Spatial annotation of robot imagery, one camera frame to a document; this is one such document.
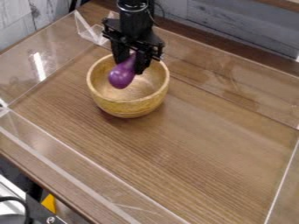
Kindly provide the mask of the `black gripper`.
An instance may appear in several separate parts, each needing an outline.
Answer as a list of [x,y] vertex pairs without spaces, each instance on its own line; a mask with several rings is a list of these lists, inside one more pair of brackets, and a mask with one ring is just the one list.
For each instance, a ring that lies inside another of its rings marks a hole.
[[135,53],[135,73],[141,74],[151,60],[160,60],[164,41],[153,32],[155,7],[152,5],[119,5],[119,18],[105,17],[103,35],[111,41],[115,62],[119,64]]

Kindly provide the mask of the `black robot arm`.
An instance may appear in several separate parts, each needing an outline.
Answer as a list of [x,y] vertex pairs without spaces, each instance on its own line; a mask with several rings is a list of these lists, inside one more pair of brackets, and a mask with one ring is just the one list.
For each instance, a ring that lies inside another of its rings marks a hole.
[[133,71],[141,74],[152,60],[160,60],[164,41],[155,34],[155,0],[116,0],[119,18],[104,18],[103,36],[111,42],[115,62],[119,64],[135,51]]

